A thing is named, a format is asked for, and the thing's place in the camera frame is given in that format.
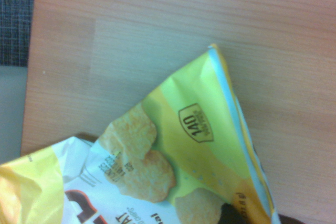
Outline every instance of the wood grain surface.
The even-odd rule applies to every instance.
[[[336,223],[336,0],[35,0],[22,155],[94,139],[211,43],[279,212]]]

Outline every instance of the chip bag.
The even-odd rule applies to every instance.
[[[71,137],[0,166],[3,224],[218,224],[226,205],[280,224],[215,45],[95,143]]]

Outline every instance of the snack bag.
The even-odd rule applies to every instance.
[[[215,45],[113,121],[0,166],[0,223],[280,224]]]

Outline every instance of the light wood tabletop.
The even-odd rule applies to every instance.
[[[336,223],[336,0],[35,0],[22,155],[95,139],[217,43],[278,211]]]

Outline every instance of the black lettering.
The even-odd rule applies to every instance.
[[[119,216],[119,218],[116,217],[116,220],[117,220],[118,222],[120,222],[120,219],[121,219],[125,214],[126,214],[126,212],[125,212],[123,215]]]
[[[198,130],[198,131],[194,131],[193,133],[191,133],[193,136],[196,136],[198,133],[201,133],[202,131]]]
[[[128,222],[131,222],[132,220],[130,220],[128,217],[129,216],[127,215],[121,224],[127,224]]]
[[[185,119],[183,119],[183,122],[185,124],[196,122],[195,116],[194,115],[187,116]]]
[[[68,190],[65,192],[65,194],[70,201],[77,202],[82,209],[82,212],[77,215],[80,223],[84,223],[97,212],[97,210],[91,205],[88,196],[82,191]]]
[[[198,130],[198,123],[194,123],[194,124],[192,124],[192,125],[189,125],[188,126],[188,129],[189,130]]]
[[[102,215],[98,216],[94,221],[94,224],[107,224]]]

